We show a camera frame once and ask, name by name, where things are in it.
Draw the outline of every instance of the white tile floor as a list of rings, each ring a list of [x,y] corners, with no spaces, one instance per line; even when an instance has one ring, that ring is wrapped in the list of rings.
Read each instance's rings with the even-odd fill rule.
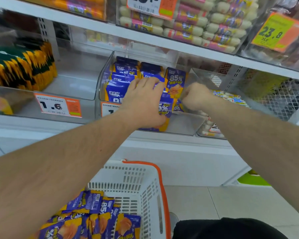
[[[254,218],[299,239],[299,213],[274,189],[165,186],[170,212],[180,220]]]

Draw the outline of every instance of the orange price tag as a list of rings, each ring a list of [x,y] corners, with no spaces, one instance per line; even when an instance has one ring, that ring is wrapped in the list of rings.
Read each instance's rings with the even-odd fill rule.
[[[82,117],[80,100],[34,93],[41,111],[54,115]]]
[[[271,13],[251,43],[283,53],[298,36],[298,20]]]
[[[116,112],[121,104],[111,102],[101,102],[101,117],[107,116]]]
[[[177,0],[128,0],[126,6],[130,9],[172,20]],[[141,21],[150,22],[148,17],[142,17]]]

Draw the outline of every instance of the shopping basket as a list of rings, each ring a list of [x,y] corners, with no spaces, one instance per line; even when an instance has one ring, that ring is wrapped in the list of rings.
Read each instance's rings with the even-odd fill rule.
[[[88,184],[115,197],[121,213],[138,214],[141,239],[170,239],[171,226],[160,168],[148,162],[109,160]]]

